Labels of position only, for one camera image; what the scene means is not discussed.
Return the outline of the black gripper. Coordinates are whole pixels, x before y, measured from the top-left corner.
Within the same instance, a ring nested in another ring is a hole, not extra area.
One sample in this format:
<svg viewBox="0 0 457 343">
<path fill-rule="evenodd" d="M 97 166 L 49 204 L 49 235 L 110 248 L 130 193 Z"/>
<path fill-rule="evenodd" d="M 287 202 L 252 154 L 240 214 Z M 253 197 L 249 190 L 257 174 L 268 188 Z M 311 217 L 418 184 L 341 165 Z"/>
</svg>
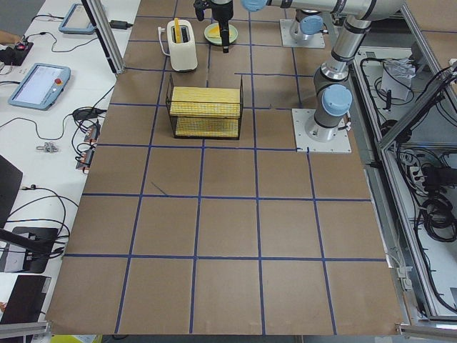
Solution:
<svg viewBox="0 0 457 343">
<path fill-rule="evenodd" d="M 233 18 L 232 0 L 209 0 L 212 17 L 219 22 L 219 33 L 223 53 L 229 52 L 229 21 Z"/>
</svg>

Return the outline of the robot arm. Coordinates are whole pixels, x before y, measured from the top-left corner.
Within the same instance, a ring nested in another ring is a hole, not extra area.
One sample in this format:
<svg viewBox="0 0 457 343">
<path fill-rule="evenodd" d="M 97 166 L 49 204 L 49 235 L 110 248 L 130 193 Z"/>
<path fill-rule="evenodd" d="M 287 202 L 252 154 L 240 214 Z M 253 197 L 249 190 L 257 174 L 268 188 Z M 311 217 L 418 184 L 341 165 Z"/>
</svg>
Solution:
<svg viewBox="0 0 457 343">
<path fill-rule="evenodd" d="M 297 9 L 295 19 L 289 29 L 291 38 L 296 42 L 309 40 L 324 28 L 324 21 L 320 11 Z"/>
<path fill-rule="evenodd" d="M 282 9 L 327 11 L 345 14 L 331 56 L 322 63 L 313 77 L 318 105 L 313 117 L 305 124 L 306 134 L 314 141 L 327 143 L 334 139 L 341 118 L 348 113 L 353 96 L 345 87 L 348 65 L 352 63 L 358 48 L 373 21 L 386 19 L 395 14 L 403 1 L 242 1 L 245 10 L 256 12 L 266 6 Z"/>
</svg>

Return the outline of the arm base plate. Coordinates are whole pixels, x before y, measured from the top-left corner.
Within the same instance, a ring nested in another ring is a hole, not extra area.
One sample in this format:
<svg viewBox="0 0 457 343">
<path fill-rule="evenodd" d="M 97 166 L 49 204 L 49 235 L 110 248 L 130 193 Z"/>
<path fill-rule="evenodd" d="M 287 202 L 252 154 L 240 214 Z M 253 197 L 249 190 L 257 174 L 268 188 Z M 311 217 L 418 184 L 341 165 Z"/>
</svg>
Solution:
<svg viewBox="0 0 457 343">
<path fill-rule="evenodd" d="M 323 49 L 325 47 L 321 32 L 313 35 L 304 34 L 295 19 L 281 19 L 279 26 L 282 46 L 308 49 Z"/>
<path fill-rule="evenodd" d="M 296 151 L 350 154 L 352 149 L 343 118 L 336 127 L 327 129 L 315 122 L 314 113 L 314 109 L 292 109 Z"/>
</svg>

